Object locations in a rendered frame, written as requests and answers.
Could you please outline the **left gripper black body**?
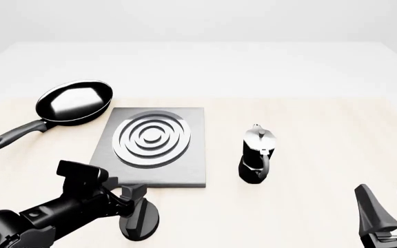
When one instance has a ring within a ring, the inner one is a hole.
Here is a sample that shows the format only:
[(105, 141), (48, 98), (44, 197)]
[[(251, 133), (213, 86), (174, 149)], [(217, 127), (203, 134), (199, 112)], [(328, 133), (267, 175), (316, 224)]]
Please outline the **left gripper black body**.
[(100, 186), (99, 191), (101, 196), (99, 217), (129, 217), (134, 213), (135, 206), (133, 200), (119, 198), (103, 185)]

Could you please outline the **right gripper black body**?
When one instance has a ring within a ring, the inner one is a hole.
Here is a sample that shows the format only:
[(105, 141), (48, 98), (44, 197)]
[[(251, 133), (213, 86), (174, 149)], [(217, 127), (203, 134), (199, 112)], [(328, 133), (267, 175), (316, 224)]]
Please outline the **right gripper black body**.
[(397, 235), (390, 231), (359, 231), (364, 248), (397, 248)]

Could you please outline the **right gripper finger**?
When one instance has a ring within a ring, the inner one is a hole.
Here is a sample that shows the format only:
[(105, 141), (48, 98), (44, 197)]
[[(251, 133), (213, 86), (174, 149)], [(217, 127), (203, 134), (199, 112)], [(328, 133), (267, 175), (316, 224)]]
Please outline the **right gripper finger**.
[(387, 233), (397, 229), (397, 220), (378, 202), (366, 184), (354, 190), (358, 205), (360, 237), (374, 233)]

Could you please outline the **round black stove knob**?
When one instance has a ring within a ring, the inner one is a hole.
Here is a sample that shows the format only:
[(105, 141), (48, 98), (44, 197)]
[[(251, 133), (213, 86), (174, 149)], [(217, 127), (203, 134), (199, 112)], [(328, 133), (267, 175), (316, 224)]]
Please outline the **round black stove knob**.
[(142, 198), (129, 218), (119, 218), (122, 235), (131, 241), (143, 241), (155, 233), (159, 226), (159, 211), (154, 204)]

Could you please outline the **flat grey stove plate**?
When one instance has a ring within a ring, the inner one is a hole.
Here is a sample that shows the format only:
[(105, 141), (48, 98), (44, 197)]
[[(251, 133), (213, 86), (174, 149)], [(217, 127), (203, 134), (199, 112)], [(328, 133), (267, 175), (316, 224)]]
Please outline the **flat grey stove plate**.
[(202, 107), (115, 107), (90, 164), (120, 185), (205, 187)]

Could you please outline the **black frying pan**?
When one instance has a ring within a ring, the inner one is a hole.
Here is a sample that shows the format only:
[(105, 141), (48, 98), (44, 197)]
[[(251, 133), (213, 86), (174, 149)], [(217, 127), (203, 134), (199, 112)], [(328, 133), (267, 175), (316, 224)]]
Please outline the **black frying pan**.
[(0, 135), (0, 149), (30, 132), (93, 121), (108, 109), (112, 98), (111, 86), (99, 80), (78, 80), (56, 86), (44, 93), (35, 105), (40, 119)]

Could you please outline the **black and silver moka pot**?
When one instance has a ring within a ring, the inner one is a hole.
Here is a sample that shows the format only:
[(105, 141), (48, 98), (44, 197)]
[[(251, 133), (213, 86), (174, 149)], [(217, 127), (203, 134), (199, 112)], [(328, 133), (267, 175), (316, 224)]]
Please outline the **black and silver moka pot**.
[(269, 174), (270, 158), (276, 148), (276, 137), (259, 124), (245, 132), (243, 155), (238, 165), (238, 175), (246, 183), (262, 183)]

